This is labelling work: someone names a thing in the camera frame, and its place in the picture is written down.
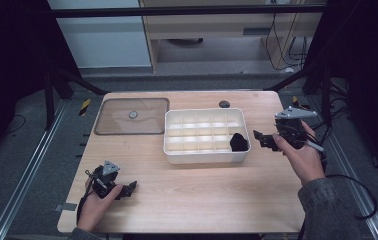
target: wooden table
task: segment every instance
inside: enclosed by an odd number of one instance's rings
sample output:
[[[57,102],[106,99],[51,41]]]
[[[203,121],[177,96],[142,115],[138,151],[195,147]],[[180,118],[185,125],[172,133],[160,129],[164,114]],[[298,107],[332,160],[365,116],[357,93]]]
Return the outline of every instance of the wooden table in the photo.
[[[168,98],[170,110],[218,108],[222,100],[243,111],[252,145],[242,163],[172,165],[163,151],[164,135],[91,133],[67,203],[84,195],[85,170],[106,159],[119,165],[116,182],[138,186],[131,198],[116,201],[97,227],[107,233],[264,233],[297,232],[304,212],[301,184],[288,160],[261,148],[252,131],[276,132],[282,111],[275,92],[131,92],[104,98]],[[60,232],[76,226],[76,212],[63,211]]]

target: white plastic container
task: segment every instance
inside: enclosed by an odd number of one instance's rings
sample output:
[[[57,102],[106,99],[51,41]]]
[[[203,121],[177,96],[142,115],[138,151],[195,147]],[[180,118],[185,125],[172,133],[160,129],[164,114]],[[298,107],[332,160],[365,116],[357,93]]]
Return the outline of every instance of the white plastic container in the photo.
[[[248,150],[232,152],[235,133]],[[171,110],[165,114],[164,152],[172,164],[242,162],[251,149],[243,113],[237,108]]]

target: background wall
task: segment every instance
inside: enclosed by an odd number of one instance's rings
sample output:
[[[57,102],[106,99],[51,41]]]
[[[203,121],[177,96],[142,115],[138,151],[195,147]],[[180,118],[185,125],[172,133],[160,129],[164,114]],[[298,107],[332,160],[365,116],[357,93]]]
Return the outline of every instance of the background wall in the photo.
[[[52,9],[139,7],[137,0],[48,0]],[[141,17],[57,19],[79,69],[150,67]]]

